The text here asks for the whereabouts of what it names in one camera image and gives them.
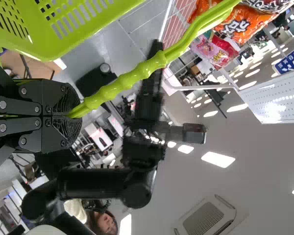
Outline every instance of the air vent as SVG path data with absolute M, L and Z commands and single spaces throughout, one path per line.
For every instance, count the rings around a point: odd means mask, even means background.
M 214 194 L 205 197 L 175 224 L 176 235 L 225 235 L 241 223 L 248 213 Z

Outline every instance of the green plastic basket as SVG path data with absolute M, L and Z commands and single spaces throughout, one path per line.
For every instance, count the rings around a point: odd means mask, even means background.
M 0 0 L 0 52 L 53 61 L 144 1 Z

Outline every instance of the white display stand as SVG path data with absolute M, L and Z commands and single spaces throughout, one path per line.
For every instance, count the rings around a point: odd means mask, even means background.
M 294 71 L 238 94 L 262 124 L 294 123 Z

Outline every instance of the blue sign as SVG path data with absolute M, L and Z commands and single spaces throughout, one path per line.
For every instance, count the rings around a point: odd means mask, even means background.
M 274 65 L 279 74 L 284 74 L 294 70 L 294 51 L 284 57 L 279 63 Z

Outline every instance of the green handle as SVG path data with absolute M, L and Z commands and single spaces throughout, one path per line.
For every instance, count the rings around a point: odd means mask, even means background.
M 139 80 L 149 78 L 153 72 L 164 68 L 168 63 L 181 56 L 197 36 L 224 21 L 230 15 L 233 7 L 240 1 L 223 0 L 198 16 L 179 42 L 164 51 L 158 51 L 154 57 L 139 63 L 131 72 L 120 75 L 114 83 L 101 87 L 96 94 L 85 98 L 84 102 L 75 107 L 67 116 L 69 118 L 81 118 L 90 111 L 97 109 L 104 102 L 113 100 L 120 92 L 131 89 Z

